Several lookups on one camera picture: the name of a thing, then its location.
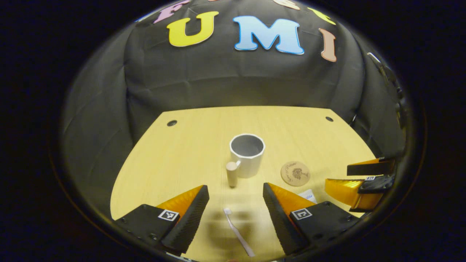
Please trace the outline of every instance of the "coaster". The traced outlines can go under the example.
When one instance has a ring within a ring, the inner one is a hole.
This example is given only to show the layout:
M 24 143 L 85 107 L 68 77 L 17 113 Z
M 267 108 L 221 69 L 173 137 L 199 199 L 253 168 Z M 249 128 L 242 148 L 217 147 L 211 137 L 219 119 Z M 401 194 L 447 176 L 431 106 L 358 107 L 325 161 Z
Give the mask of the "coaster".
M 291 161 L 281 168 L 281 178 L 289 185 L 302 186 L 309 181 L 310 172 L 303 163 Z

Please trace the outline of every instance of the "blue letter m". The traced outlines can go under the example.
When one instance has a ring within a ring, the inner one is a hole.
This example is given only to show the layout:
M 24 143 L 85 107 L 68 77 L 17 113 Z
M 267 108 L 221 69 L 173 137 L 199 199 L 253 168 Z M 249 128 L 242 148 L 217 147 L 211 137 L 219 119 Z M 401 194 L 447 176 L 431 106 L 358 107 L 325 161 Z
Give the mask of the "blue letter m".
M 253 42 L 253 34 L 259 43 L 269 50 L 277 37 L 280 42 L 275 46 L 278 51 L 296 55 L 304 54 L 304 49 L 299 46 L 297 29 L 299 24 L 287 20 L 277 19 L 274 24 L 268 28 L 257 17 L 245 15 L 233 18 L 234 22 L 240 25 L 240 42 L 234 47 L 236 50 L 256 50 L 257 44 Z

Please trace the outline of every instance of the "wooden table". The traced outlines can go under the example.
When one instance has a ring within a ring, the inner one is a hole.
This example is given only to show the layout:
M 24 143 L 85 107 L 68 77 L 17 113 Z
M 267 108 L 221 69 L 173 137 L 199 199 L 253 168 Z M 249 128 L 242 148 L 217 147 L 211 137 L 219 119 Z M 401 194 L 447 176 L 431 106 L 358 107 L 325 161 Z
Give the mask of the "wooden table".
M 177 123 L 167 126 L 172 120 Z M 225 170 L 229 141 L 241 133 L 262 137 L 266 149 L 257 175 L 239 178 L 238 186 L 231 189 Z M 183 256 L 203 262 L 271 261 L 284 253 L 262 197 L 263 183 L 294 193 L 312 189 L 318 202 L 329 200 L 348 211 L 348 205 L 325 193 L 325 179 L 348 179 L 348 164 L 374 158 L 363 140 L 330 109 L 244 106 L 164 112 L 126 159 L 113 187 L 111 215 L 116 220 L 141 204 L 156 206 L 204 184 L 210 200 Z M 307 184 L 294 187 L 283 181 L 280 170 L 289 161 L 307 165 L 311 172 Z M 229 228 L 225 207 L 232 210 L 232 223 L 255 257 L 246 255 Z

